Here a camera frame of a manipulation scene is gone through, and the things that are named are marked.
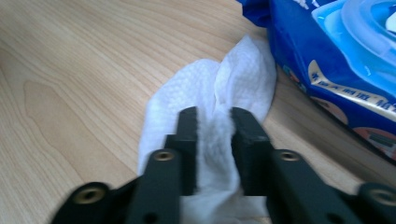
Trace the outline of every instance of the brass insert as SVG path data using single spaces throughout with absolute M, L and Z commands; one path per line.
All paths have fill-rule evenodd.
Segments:
M 154 155 L 156 161 L 170 161 L 174 158 L 174 155 L 170 152 L 158 152 Z
M 75 203 L 96 203 L 105 197 L 105 190 L 91 187 L 81 190 L 73 199 Z
M 387 206 L 396 206 L 396 194 L 384 189 L 372 189 L 370 195 L 378 202 Z
M 297 161 L 300 157 L 293 152 L 282 152 L 280 153 L 280 159 L 284 161 Z

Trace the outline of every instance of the table surface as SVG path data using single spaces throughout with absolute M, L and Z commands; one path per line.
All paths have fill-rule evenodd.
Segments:
M 74 187 L 136 177 L 148 99 L 178 69 L 266 32 L 236 1 L 0 1 L 0 223 L 46 223 Z M 396 186 L 367 150 L 278 71 L 263 127 L 330 185 Z

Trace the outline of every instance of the wood grain surface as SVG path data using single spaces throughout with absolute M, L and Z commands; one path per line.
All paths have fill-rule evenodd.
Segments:
M 76 186 L 134 178 L 148 99 L 245 34 L 266 37 L 229 0 L 0 0 L 0 223 L 48 223 Z M 395 167 L 281 72 L 263 126 L 339 189 L 396 186 Z

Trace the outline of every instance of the white tissue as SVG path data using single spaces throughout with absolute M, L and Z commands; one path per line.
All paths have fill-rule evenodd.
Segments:
M 148 155 L 176 132 L 178 113 L 198 110 L 197 185 L 182 199 L 182 223 L 255 223 L 266 216 L 263 197 L 243 197 L 231 152 L 233 106 L 262 122 L 271 104 L 276 69 L 269 47 L 245 36 L 221 63 L 199 60 L 178 71 L 150 99 L 139 145 L 139 174 Z

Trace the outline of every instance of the blue plastic package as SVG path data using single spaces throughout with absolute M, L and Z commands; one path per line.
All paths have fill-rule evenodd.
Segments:
M 240 2 L 287 76 L 396 161 L 396 34 L 385 28 L 396 0 Z

